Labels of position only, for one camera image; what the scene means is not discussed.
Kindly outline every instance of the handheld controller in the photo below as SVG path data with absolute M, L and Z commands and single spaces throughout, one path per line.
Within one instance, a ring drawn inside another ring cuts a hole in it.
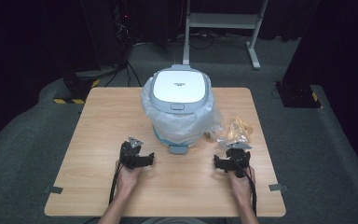
M 132 137 L 129 137 L 129 141 L 130 142 L 125 141 L 121 144 L 120 162 L 129 169 L 152 165 L 154 152 L 150 153 L 147 157 L 140 157 L 138 154 L 141 151 L 141 144 L 144 142 Z
M 226 150 L 226 156 L 228 160 L 221 160 L 218 156 L 214 155 L 214 167 L 222 169 L 225 172 L 235 171 L 235 176 L 238 178 L 244 177 L 243 170 L 249 167 L 249 160 L 251 159 L 251 153 L 245 152 L 246 148 L 251 148 L 244 143 L 228 144 L 228 150 Z

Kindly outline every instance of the person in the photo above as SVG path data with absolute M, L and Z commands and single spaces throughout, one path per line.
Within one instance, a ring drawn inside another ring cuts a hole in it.
M 127 169 L 125 166 L 118 174 L 117 178 L 117 193 L 114 200 L 109 204 L 103 216 L 99 220 L 99 224 L 118 224 L 120 223 L 121 216 L 126 208 L 127 201 L 129 200 L 132 191 L 135 189 L 138 176 L 142 172 L 143 167 Z M 248 176 L 252 178 L 255 183 L 255 170 L 249 166 L 246 169 Z M 237 178 L 235 172 L 228 171 L 232 193 L 240 213 L 242 224 L 256 224 L 258 223 L 257 217 L 252 208 L 252 189 L 249 179 L 245 176 Z

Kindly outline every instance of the table top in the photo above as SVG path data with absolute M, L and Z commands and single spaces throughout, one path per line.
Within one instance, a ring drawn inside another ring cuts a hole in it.
M 228 175 L 215 169 L 213 155 L 226 158 L 215 140 L 202 136 L 185 155 L 174 155 L 153 134 L 141 88 L 94 88 L 90 91 L 62 162 L 45 213 L 48 216 L 100 217 L 108 206 L 120 146 L 128 137 L 144 141 L 139 156 L 155 152 L 143 169 L 124 217 L 237 217 Z M 216 109 L 227 134 L 239 116 L 254 128 L 250 164 L 255 168 L 257 215 L 282 217 L 286 210 L 255 110 L 245 88 L 213 88 Z

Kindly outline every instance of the wire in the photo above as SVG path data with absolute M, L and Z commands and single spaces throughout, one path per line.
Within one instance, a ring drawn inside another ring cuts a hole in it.
M 252 207 L 253 207 L 253 210 L 254 210 L 254 212 L 255 212 L 255 215 L 257 215 L 257 211 L 256 211 L 256 208 L 257 208 L 257 206 L 256 206 L 256 203 L 257 203 L 257 195 L 256 195 L 256 193 L 255 193 L 255 183 L 253 182 L 253 180 L 252 180 L 252 178 L 246 173 L 246 168 L 249 168 L 249 173 L 252 175 L 252 172 L 251 172 L 251 170 L 250 170 L 250 167 L 248 166 L 248 167 L 246 167 L 246 168 L 242 168 L 239 164 L 238 164 L 238 162 L 237 162 L 237 160 L 233 157 L 233 156 L 231 156 L 231 158 L 234 160 L 234 162 L 235 162 L 235 164 L 238 166 L 238 168 L 240 168 L 241 170 L 242 170 L 242 172 L 245 174 L 245 176 L 248 178 L 248 180 L 249 180 L 249 184 L 251 185 L 251 189 L 252 189 Z
M 123 166 L 124 165 L 121 164 L 121 162 L 119 162 L 116 167 L 115 175 L 113 177 L 113 182 L 112 182 L 112 188 L 110 190 L 109 204 L 113 201 L 113 197 L 115 196 L 115 188 L 116 188 L 116 184 L 117 184 L 118 174 L 120 173 Z
M 227 38 L 227 37 L 232 37 L 233 40 L 219 40 L 218 38 Z M 222 43 L 222 44 L 237 44 L 237 43 L 241 43 L 241 42 L 246 42 L 248 39 L 250 38 L 250 36 L 243 36 L 243 35 L 233 35 L 233 36 L 228 36 L 228 35 L 219 35 L 217 37 L 215 37 L 215 42 L 216 43 Z
M 131 77 L 130 77 L 130 71 L 129 71 L 128 66 L 126 66 L 126 70 L 127 70 L 127 76 L 129 77 L 129 79 L 127 80 L 127 86 L 130 87 L 131 86 Z
M 115 73 L 115 74 L 112 76 L 112 78 L 110 78 L 110 80 L 105 84 L 105 87 L 107 87 L 107 85 L 109 85 L 109 84 L 112 82 L 112 80 L 117 76 L 117 74 L 118 74 L 118 72 Z
M 125 25 L 123 25 L 123 24 L 121 24 L 121 23 L 118 23 L 118 22 L 116 22 L 116 21 L 113 21 L 117 26 L 120 26 L 120 29 L 116 32 L 116 34 L 118 35 L 118 33 L 120 33 L 122 30 L 123 30 L 123 28 L 124 29 L 126 29 L 126 33 L 128 34 L 129 33 L 129 31 L 128 31 L 128 29 L 127 29 L 127 27 L 125 26 Z
M 139 80 L 138 75 L 136 74 L 135 70 L 133 69 L 133 67 L 132 67 L 132 65 L 130 64 L 130 62 L 129 62 L 129 61 L 127 61 L 127 65 L 129 65 L 129 66 L 130 66 L 130 68 L 131 68 L 131 70 L 132 70 L 133 74 L 135 75 L 136 80 L 138 81 L 139 87 L 142 87 L 141 81 Z
M 133 46 L 141 46 L 141 45 L 152 45 L 153 43 L 152 42 L 140 42 L 140 43 L 136 43 L 136 44 L 133 44 Z
M 180 30 L 180 26 L 182 25 L 182 19 L 183 19 L 183 7 L 185 5 L 185 0 L 182 0 L 182 10 L 180 12 L 180 20 L 179 20 L 179 26 L 178 26 L 178 31 Z
M 213 45 L 213 43 L 214 43 L 214 37 L 211 35 L 211 32 L 210 31 L 207 31 L 207 33 L 206 34 L 195 34 L 195 35 L 192 35 L 192 37 L 198 37 L 199 39 L 201 39 L 201 40 L 211 40 L 211 43 L 209 44 L 209 45 L 207 45 L 206 47 L 202 47 L 202 48 L 200 48 L 200 47 L 196 47 L 196 46 L 194 46 L 194 45 L 192 45 L 192 44 L 189 44 L 189 46 L 190 47 L 192 47 L 193 49 L 208 49 L 208 48 L 210 48 L 212 45 Z

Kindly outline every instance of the metal stand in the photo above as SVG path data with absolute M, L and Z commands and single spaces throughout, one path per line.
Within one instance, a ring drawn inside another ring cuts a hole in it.
M 215 14 L 215 13 L 191 13 L 190 0 L 187 0 L 186 11 L 186 35 L 183 53 L 183 64 L 190 64 L 189 36 L 190 27 L 210 27 L 210 28 L 233 28 L 254 30 L 250 42 L 246 42 L 246 48 L 252 60 L 255 70 L 261 68 L 260 62 L 255 54 L 255 41 L 264 18 L 267 3 L 269 0 L 263 0 L 260 11 L 256 15 L 240 14 Z

